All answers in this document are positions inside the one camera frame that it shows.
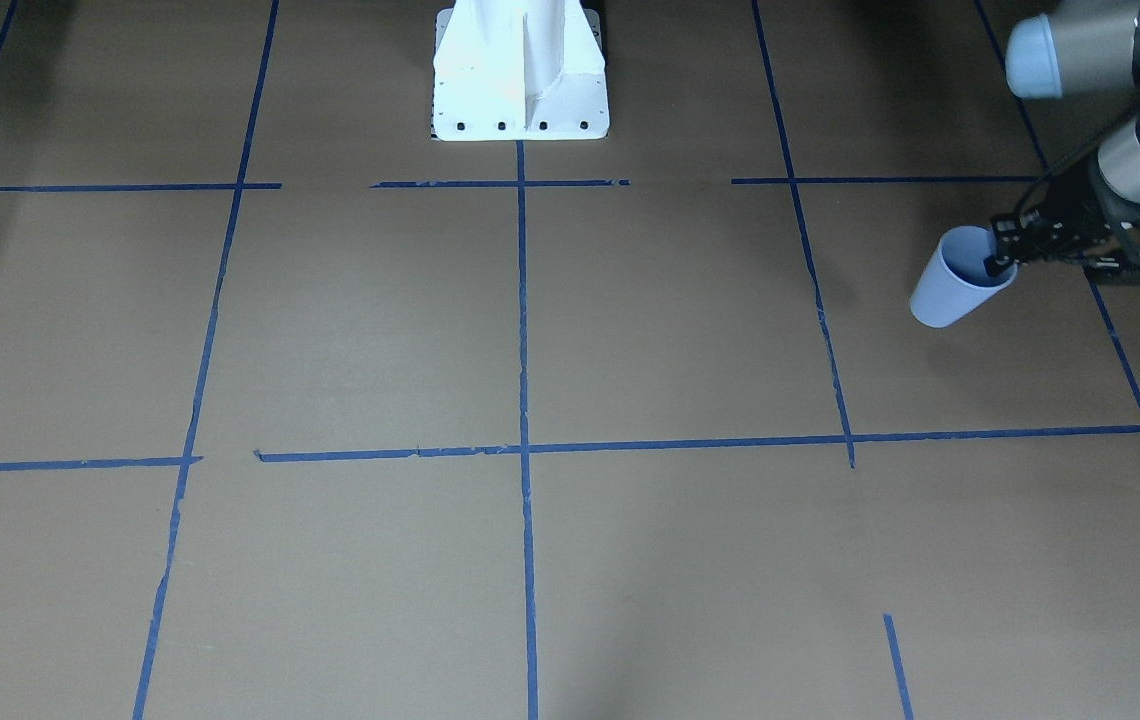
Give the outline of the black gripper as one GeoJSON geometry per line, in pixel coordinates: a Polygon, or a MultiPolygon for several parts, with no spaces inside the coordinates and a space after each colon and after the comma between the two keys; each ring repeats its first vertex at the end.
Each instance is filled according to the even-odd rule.
{"type": "Polygon", "coordinates": [[[1060,263],[1096,284],[1140,284],[1140,202],[1113,193],[1096,159],[1078,159],[1039,178],[1017,213],[990,219],[992,251],[983,260],[996,279],[1018,265],[1060,263]]]}

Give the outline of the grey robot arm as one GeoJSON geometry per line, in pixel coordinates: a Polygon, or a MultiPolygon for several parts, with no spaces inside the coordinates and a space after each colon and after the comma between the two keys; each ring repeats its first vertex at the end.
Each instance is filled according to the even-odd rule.
{"type": "MultiPolygon", "coordinates": [[[[1062,1],[1021,21],[1005,44],[1005,83],[1021,99],[1140,90],[1140,1],[1062,1]]],[[[1013,265],[1082,265],[1099,284],[1140,284],[1140,100],[991,220],[991,277],[1013,265]]]]}

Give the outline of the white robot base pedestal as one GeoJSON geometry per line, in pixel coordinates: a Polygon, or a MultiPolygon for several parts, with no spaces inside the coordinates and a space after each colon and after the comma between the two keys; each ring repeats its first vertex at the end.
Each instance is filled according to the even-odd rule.
{"type": "Polygon", "coordinates": [[[435,15],[430,132],[596,141],[611,126],[602,1],[456,1],[435,15]]]}

